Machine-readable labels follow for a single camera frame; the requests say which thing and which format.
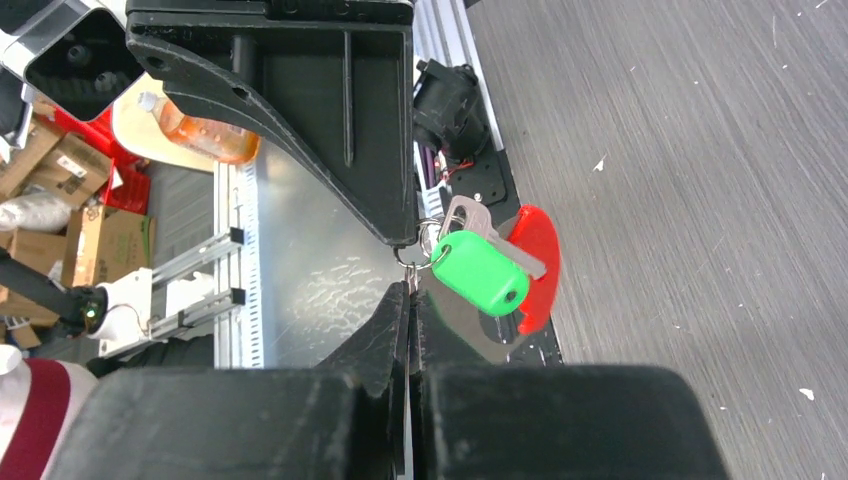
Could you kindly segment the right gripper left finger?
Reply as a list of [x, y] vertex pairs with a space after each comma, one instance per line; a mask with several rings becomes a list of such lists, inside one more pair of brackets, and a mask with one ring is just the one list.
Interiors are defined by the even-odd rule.
[[410, 293], [311, 368], [138, 368], [105, 377], [53, 479], [393, 479], [404, 469]]

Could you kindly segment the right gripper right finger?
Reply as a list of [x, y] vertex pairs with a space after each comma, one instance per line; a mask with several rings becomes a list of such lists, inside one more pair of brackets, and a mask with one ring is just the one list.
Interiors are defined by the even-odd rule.
[[725, 479], [702, 407], [650, 365], [493, 364], [413, 298], [410, 368], [417, 479]]

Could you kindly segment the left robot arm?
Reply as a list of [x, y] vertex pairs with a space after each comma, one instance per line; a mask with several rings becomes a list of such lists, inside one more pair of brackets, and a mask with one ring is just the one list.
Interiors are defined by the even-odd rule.
[[415, 240], [416, 145], [488, 142], [477, 75], [413, 58], [411, 1], [130, 1], [126, 44], [185, 114], [258, 134], [379, 241]]

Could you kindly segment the key with green tag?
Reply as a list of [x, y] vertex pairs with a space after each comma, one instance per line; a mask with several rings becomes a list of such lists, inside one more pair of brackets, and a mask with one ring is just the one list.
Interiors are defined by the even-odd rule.
[[547, 273], [542, 260], [498, 233], [486, 206], [461, 195], [447, 208], [430, 269], [444, 286], [492, 317], [518, 310], [531, 282]]

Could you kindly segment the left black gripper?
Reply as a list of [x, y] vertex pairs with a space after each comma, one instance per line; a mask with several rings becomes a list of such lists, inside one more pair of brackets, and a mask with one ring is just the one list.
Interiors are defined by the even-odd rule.
[[379, 241], [412, 244], [413, 1], [138, 0], [125, 12], [128, 49], [182, 112], [260, 135]]

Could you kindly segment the red handled metal keyring holder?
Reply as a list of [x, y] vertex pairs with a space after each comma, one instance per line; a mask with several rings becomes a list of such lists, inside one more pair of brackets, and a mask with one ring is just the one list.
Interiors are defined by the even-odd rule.
[[428, 347], [450, 340], [499, 364], [545, 328], [556, 298], [561, 255], [550, 216], [523, 205], [494, 226], [489, 209], [454, 197], [441, 219], [423, 220], [435, 238], [422, 265], [410, 267], [419, 294], [420, 334]]

